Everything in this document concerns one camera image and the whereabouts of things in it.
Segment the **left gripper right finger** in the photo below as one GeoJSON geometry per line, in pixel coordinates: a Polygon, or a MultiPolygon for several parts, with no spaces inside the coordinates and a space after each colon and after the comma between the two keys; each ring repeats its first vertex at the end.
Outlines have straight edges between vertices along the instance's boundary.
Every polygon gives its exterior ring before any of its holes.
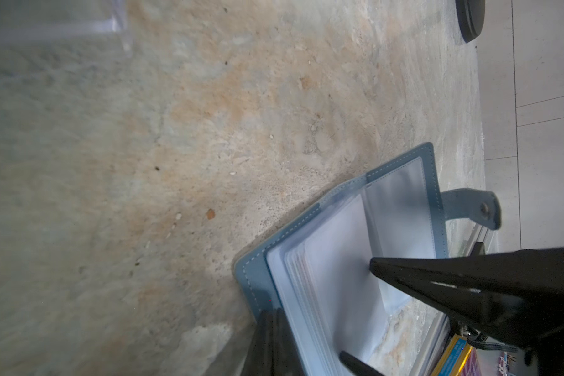
{"type": "Polygon", "coordinates": [[[520,349],[564,340],[564,248],[461,258],[373,258],[378,279],[520,349]]]}

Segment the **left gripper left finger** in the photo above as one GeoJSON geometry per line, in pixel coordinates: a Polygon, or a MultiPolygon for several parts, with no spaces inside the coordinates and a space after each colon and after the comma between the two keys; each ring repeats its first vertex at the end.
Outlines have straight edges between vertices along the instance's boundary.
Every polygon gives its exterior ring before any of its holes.
{"type": "Polygon", "coordinates": [[[262,311],[241,375],[305,375],[288,318],[282,308],[262,311]]]}

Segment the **blue card holder wallet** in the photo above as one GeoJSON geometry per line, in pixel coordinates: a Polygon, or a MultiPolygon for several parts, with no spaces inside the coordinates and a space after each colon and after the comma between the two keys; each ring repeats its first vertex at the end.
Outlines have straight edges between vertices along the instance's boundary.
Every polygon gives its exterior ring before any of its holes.
{"type": "Polygon", "coordinates": [[[284,310],[305,375],[345,375],[339,354],[367,360],[410,299],[375,277],[370,261],[447,258],[451,219],[496,230],[499,200],[488,191],[441,191],[425,143],[328,191],[233,272],[255,318],[284,310]]]}

